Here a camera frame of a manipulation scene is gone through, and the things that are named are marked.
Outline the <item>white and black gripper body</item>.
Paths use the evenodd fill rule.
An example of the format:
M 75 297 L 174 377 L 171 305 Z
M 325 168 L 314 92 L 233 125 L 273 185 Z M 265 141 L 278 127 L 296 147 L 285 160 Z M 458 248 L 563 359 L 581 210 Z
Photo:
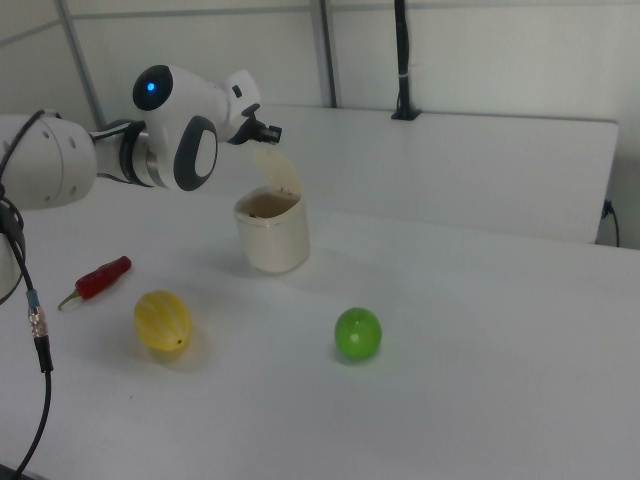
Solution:
M 223 81 L 222 89 L 228 105 L 224 140 L 231 145 L 255 140 L 263 124 L 256 118 L 261 98 L 253 77 L 247 70 L 240 70 Z

